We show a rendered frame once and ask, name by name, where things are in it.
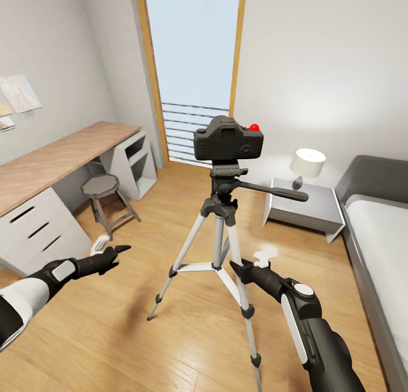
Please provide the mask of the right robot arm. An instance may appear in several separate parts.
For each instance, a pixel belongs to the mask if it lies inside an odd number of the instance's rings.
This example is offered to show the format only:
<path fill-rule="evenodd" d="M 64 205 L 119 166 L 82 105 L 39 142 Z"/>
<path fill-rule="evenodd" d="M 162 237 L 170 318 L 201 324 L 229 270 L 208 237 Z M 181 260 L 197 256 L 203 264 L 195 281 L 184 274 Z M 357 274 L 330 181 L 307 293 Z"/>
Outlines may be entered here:
<path fill-rule="evenodd" d="M 230 260 L 241 282 L 255 282 L 282 304 L 300 361 L 309 373 L 312 392 L 366 392 L 352 368 L 350 351 L 342 337 L 322 319 L 315 291 L 293 278 L 283 279 L 270 269 L 276 248 L 254 253 L 257 262 Z"/>

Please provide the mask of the digital camera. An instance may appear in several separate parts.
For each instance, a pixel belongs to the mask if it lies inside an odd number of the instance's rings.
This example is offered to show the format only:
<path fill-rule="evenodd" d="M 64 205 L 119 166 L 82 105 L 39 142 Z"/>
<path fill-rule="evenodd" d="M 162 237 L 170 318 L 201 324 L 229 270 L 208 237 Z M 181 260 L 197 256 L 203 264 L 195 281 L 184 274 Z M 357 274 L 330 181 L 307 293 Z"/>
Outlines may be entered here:
<path fill-rule="evenodd" d="M 234 117 L 214 117 L 207 128 L 194 133 L 194 156 L 197 161 L 247 160 L 261 156 L 264 135 L 254 123 L 249 128 Z"/>

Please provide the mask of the camera tripod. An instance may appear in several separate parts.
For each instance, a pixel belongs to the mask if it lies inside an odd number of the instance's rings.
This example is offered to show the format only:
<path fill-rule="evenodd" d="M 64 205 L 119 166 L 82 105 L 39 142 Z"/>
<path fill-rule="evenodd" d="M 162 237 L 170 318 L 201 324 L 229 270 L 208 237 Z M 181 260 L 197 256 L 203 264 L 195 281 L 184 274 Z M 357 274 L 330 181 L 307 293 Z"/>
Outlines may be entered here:
<path fill-rule="evenodd" d="M 169 270 L 169 279 L 165 283 L 161 293 L 155 297 L 156 304 L 147 317 L 150 321 L 156 307 L 162 301 L 163 295 L 167 291 L 170 282 L 180 272 L 216 272 L 220 279 L 232 294 L 241 308 L 241 314 L 245 317 L 250 350 L 252 352 L 251 362 L 255 368 L 258 391 L 262 392 L 260 375 L 258 367 L 261 363 L 261 356 L 256 353 L 254 346 L 254 336 L 252 331 L 252 323 L 250 318 L 254 315 L 255 309 L 251 304 L 248 304 L 246 285 L 241 282 L 241 277 L 236 274 L 237 285 L 232 281 L 225 269 L 222 267 L 224 260 L 231 248 L 232 261 L 243 267 L 242 257 L 240 255 L 239 242 L 236 231 L 235 214 L 238 209 L 238 200 L 231 201 L 231 193 L 238 187 L 264 191 L 274 194 L 277 197 L 292 199 L 306 203 L 309 196 L 305 192 L 289 190 L 284 188 L 270 188 L 267 186 L 246 183 L 236 179 L 241 175 L 247 175 L 248 168 L 240 168 L 238 160 L 216 160 L 212 162 L 213 169 L 210 171 L 211 177 L 211 198 L 207 198 L 200 210 L 200 214 L 195 222 L 190 235 L 188 236 L 181 252 L 176 260 L 176 263 Z M 182 264 L 189 248 L 196 238 L 199 230 L 203 226 L 206 218 L 210 213 L 215 213 L 215 241 L 214 241 L 214 261 L 205 263 L 188 263 Z M 222 245 L 224 224 L 227 226 L 227 239 Z"/>

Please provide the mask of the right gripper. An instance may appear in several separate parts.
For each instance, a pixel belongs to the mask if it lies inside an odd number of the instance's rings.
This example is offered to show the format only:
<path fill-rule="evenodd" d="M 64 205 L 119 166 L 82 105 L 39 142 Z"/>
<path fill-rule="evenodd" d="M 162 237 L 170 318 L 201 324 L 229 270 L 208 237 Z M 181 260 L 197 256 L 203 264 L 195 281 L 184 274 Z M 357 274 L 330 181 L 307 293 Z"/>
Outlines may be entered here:
<path fill-rule="evenodd" d="M 243 267 L 230 260 L 229 264 L 234 269 L 238 277 L 241 277 L 241 282 L 245 285 L 255 282 L 266 292 L 266 283 L 270 280 L 273 274 L 276 272 L 270 269 L 271 262 L 268 267 L 263 269 L 259 266 L 255 266 L 251 261 L 241 259 Z"/>

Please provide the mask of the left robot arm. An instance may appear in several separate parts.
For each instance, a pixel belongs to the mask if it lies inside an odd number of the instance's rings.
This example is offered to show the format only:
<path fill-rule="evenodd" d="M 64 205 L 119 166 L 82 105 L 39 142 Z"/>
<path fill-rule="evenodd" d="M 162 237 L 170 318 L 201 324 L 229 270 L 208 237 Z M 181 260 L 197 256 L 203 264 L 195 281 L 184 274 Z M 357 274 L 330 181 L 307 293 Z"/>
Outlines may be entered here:
<path fill-rule="evenodd" d="M 117 255 L 130 245 L 108 246 L 108 235 L 99 236 L 88 258 L 55 261 L 27 278 L 0 289 L 0 353 L 22 335 L 30 321 L 71 279 L 104 275 L 118 265 Z"/>

